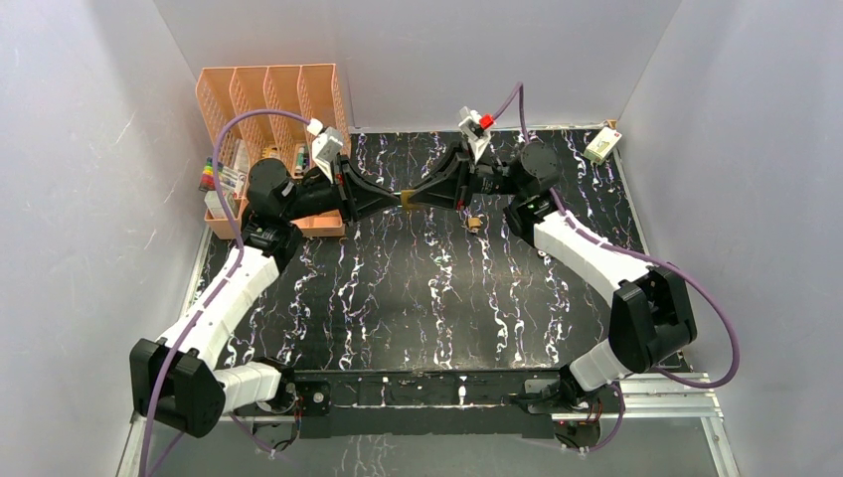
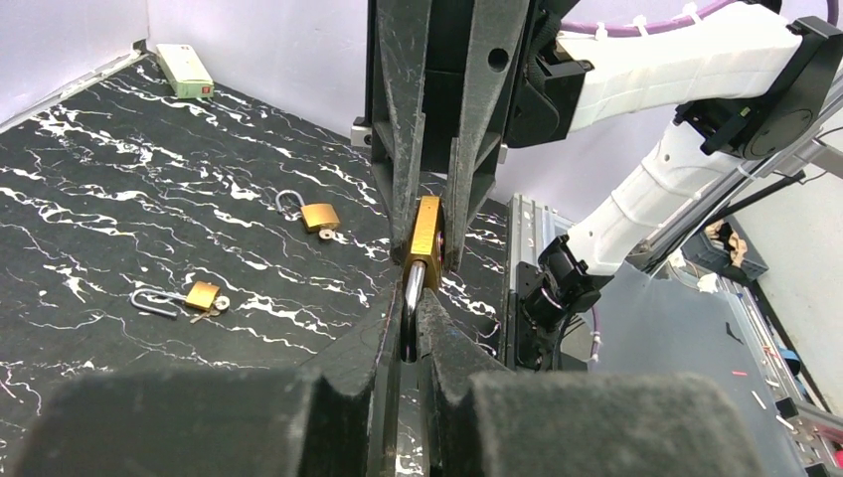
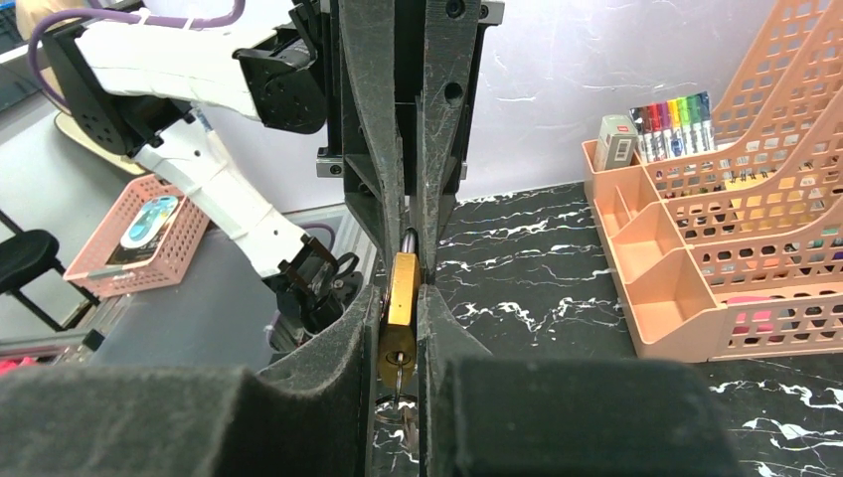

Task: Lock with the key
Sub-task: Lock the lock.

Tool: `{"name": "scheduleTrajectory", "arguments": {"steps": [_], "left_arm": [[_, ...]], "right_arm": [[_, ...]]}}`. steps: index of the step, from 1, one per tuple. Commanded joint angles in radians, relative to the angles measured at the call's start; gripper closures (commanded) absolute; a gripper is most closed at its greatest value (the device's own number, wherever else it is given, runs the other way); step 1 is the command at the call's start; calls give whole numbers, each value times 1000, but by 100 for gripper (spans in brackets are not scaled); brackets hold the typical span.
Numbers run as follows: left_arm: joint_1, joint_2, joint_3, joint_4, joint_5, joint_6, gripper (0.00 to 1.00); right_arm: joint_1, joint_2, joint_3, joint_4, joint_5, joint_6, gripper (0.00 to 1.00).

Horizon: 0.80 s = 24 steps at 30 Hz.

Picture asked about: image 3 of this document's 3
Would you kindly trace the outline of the small brass padlock with key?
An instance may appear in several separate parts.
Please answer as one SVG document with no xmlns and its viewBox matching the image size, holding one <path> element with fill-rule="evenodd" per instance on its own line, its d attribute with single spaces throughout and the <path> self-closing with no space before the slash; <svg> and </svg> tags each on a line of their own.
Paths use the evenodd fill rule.
<svg viewBox="0 0 843 477">
<path fill-rule="evenodd" d="M 409 392 L 418 360 L 418 248 L 417 231 L 406 229 L 383 296 L 376 367 L 385 390 L 376 401 L 376 420 L 402 430 L 402 446 L 413 460 L 420 457 L 418 398 Z"/>
</svg>

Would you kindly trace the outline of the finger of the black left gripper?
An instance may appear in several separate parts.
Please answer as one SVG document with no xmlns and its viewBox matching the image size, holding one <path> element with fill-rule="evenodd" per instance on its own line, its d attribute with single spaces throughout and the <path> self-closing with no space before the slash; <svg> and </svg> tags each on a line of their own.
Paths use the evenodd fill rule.
<svg viewBox="0 0 843 477">
<path fill-rule="evenodd" d="M 421 43 L 421 95 L 417 99 L 416 225 L 424 270 L 435 270 L 437 247 L 454 208 L 470 130 L 471 82 L 476 50 L 489 26 L 502 23 L 502 1 L 427 1 Z"/>
<path fill-rule="evenodd" d="M 393 1 L 319 1 L 329 84 L 338 95 L 344 198 L 381 253 L 399 251 L 404 225 L 404 163 L 395 107 L 396 6 Z"/>
</svg>

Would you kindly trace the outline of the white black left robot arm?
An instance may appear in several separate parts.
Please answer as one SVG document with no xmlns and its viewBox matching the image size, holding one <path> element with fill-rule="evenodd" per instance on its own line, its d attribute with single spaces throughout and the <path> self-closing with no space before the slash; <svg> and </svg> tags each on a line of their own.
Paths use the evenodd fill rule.
<svg viewBox="0 0 843 477">
<path fill-rule="evenodd" d="M 250 260 L 279 310 L 318 333 L 342 313 L 342 263 L 288 221 L 211 140 L 207 104 L 264 127 L 328 133 L 322 157 L 396 278 L 433 282 L 436 246 L 467 155 L 485 31 L 500 1 L 296 1 L 285 25 L 153 16 L 138 1 L 52 13 L 56 99 L 84 134 L 174 185 Z"/>
</svg>

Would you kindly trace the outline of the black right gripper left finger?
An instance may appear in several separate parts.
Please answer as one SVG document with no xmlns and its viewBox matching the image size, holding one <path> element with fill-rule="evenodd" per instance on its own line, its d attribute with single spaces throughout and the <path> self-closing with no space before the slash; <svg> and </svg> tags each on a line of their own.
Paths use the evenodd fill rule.
<svg viewBox="0 0 843 477">
<path fill-rule="evenodd" d="M 365 476 L 380 290 L 264 370 L 25 367 L 1 379 L 5 476 Z"/>
</svg>

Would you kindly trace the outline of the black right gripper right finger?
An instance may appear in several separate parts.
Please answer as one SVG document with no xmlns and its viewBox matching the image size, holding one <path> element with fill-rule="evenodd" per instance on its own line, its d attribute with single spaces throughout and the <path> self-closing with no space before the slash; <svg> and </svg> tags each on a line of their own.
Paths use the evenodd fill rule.
<svg viewBox="0 0 843 477">
<path fill-rule="evenodd" d="M 418 298 L 423 476 L 738 476 L 717 406 L 663 360 L 495 357 Z"/>
</svg>

